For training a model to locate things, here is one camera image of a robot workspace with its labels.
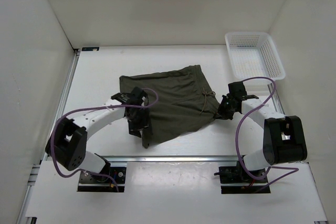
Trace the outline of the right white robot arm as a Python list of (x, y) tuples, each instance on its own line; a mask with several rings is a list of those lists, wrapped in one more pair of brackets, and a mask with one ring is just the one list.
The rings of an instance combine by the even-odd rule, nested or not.
[[(276, 164), (306, 160), (308, 150), (301, 119), (279, 113), (262, 102), (256, 95), (248, 95), (242, 81), (228, 84), (229, 93), (223, 96), (217, 115), (223, 120), (232, 120), (235, 113), (243, 115), (235, 134), (235, 147), (239, 166), (236, 177), (247, 182), (255, 176), (255, 171), (271, 168)], [(263, 130), (261, 149), (241, 156), (239, 131), (244, 119), (250, 118)]]

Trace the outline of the aluminium rail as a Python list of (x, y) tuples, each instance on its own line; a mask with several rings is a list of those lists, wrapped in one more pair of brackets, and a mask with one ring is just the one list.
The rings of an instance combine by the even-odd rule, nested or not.
[[(63, 115), (65, 105), (66, 105), (66, 102), (67, 102), (67, 98), (68, 98), (68, 94), (69, 94), (69, 90), (70, 90), (70, 87), (71, 87), (71, 83), (72, 83), (72, 80), (73, 80), (73, 77), (74, 77), (74, 74), (75, 74), (75, 71), (76, 71), (76, 66), (77, 66), (77, 63), (78, 63), (80, 53), (81, 53), (81, 48), (77, 48), (77, 49), (74, 50), (73, 58), (72, 58), (72, 61), (71, 61), (71, 64), (70, 64), (70, 67), (69, 67), (69, 70), (68, 70), (68, 73), (67, 73), (67, 76), (66, 76), (66, 81), (65, 81), (65, 84), (63, 86), (59, 102), (58, 102), (56, 114), (55, 114), (55, 117), (54, 117), (54, 120), (53, 120), (53, 124), (52, 124), (52, 127), (51, 127), (50, 134), (49, 134), (49, 138), (51, 137), (51, 134), (54, 130), (54, 127), (55, 127), (55, 124), (56, 124), (57, 120)], [(45, 152), (45, 149), (43, 149), (43, 151), (44, 152), (43, 152), (43, 155), (42, 155), (42, 158), (40, 159), (40, 161), (37, 164), (34, 164), (32, 166), (32, 169), (31, 169), (31, 172), (30, 172), (30, 175), (29, 175), (29, 179), (28, 179), (28, 183), (27, 183), (28, 186), (33, 186), (35, 184), (35, 181), (37, 179), (39, 168), (40, 168), (40, 165), (41, 165), (42, 161), (47, 160), (48, 157), (49, 157), (49, 155)]]
[(272, 95), (271, 99), (272, 99), (273, 106), (274, 106), (275, 110), (278, 113), (285, 114), (283, 106), (282, 106), (281, 101), (280, 101), (280, 97), (278, 95), (277, 90), (274, 88), (274, 85), (273, 84), (269, 84), (268, 85), (268, 89), (269, 89), (270, 93), (273, 92), (273, 95)]
[(234, 162), (237, 156), (105, 156), (110, 162)]

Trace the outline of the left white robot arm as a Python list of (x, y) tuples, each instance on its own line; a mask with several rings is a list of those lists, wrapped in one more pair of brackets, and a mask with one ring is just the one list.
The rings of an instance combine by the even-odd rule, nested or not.
[(128, 133), (142, 137), (152, 132), (148, 88), (134, 87), (130, 93), (119, 92), (102, 106), (81, 109), (83, 115), (62, 116), (54, 126), (45, 152), (52, 157), (56, 167), (61, 165), (72, 175), (87, 173), (98, 182), (110, 176), (110, 163), (98, 154), (87, 151), (87, 141), (98, 131), (114, 121), (125, 119)]

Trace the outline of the aluminium front rail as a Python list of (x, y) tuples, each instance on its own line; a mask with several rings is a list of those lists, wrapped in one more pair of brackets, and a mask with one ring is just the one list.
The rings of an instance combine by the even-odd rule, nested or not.
[(237, 156), (105, 156), (110, 162), (234, 162)]

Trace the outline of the aluminium left rail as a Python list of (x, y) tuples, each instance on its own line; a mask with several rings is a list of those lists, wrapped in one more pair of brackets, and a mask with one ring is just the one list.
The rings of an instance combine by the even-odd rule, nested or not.
[[(54, 127), (55, 127), (55, 124), (56, 124), (57, 120), (63, 115), (65, 105), (66, 105), (66, 102), (67, 102), (67, 98), (68, 98), (68, 94), (69, 94), (69, 90), (70, 90), (70, 87), (71, 87), (71, 83), (72, 83), (72, 80), (73, 80), (73, 77), (74, 77), (74, 74), (75, 74), (75, 71), (76, 71), (76, 66), (77, 66), (77, 63), (78, 63), (80, 53), (81, 53), (81, 48), (77, 48), (77, 49), (74, 50), (73, 58), (72, 58), (72, 61), (71, 61), (71, 64), (70, 64), (70, 67), (69, 67), (69, 70), (68, 70), (68, 73), (67, 73), (67, 76), (66, 76), (66, 81), (65, 81), (65, 84), (63, 86), (59, 102), (58, 102), (56, 114), (55, 114), (55, 117), (54, 117), (54, 120), (53, 120), (53, 124), (52, 124), (52, 127), (51, 127), (50, 134), (49, 134), (49, 138), (51, 137), (51, 134), (54, 130)], [(42, 161), (47, 160), (48, 157), (49, 157), (49, 155), (45, 152), (45, 149), (43, 149), (43, 151), (44, 152), (43, 152), (43, 155), (42, 155), (42, 158), (40, 159), (40, 161), (37, 164), (34, 164), (32, 166), (32, 169), (31, 169), (31, 172), (30, 172), (30, 175), (29, 175), (29, 179), (28, 179), (28, 183), (27, 183), (28, 186), (33, 186), (35, 184), (35, 181), (37, 179), (39, 168), (40, 168), (40, 165), (41, 165)]]

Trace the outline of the blue corner label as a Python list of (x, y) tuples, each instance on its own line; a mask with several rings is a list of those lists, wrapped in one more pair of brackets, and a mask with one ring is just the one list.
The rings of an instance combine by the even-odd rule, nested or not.
[(81, 51), (99, 51), (100, 47), (82, 47)]

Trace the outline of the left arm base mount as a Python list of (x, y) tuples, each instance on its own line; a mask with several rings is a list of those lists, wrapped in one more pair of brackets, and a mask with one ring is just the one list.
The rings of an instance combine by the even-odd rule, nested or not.
[(116, 185), (110, 178), (91, 175), (88, 172), (81, 172), (79, 175), (77, 191), (86, 193), (123, 193), (125, 190), (125, 179), (127, 167), (121, 164), (110, 167), (109, 176), (112, 177)]

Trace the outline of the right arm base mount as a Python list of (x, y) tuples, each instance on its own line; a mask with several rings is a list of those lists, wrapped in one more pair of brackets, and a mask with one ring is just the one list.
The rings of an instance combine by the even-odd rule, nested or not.
[(251, 178), (237, 162), (235, 166), (220, 166), (214, 176), (219, 178), (222, 195), (269, 194), (268, 178)]

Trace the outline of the white plastic basket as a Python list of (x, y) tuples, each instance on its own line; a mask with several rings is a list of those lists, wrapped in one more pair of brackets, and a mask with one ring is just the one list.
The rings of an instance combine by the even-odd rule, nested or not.
[(268, 33), (230, 32), (225, 35), (225, 43), (236, 79), (268, 77), (276, 81), (285, 78), (284, 67)]

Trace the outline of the olive green shorts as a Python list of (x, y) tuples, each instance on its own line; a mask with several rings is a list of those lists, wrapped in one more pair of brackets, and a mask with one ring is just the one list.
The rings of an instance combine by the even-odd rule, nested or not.
[(152, 131), (144, 130), (145, 148), (186, 133), (193, 133), (216, 119), (219, 102), (199, 65), (180, 70), (138, 76), (121, 76), (119, 87), (129, 93), (134, 87), (146, 88), (150, 102)]

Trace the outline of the aluminium right rail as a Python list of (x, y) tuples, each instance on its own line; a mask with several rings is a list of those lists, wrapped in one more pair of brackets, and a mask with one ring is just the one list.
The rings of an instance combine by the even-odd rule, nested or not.
[(278, 95), (277, 90), (274, 88), (274, 85), (273, 84), (269, 84), (268, 85), (268, 89), (269, 89), (270, 93), (273, 92), (273, 95), (272, 95), (271, 99), (272, 99), (273, 106), (274, 106), (275, 110), (278, 113), (285, 114), (283, 106), (282, 106), (281, 101), (280, 101), (280, 97)]

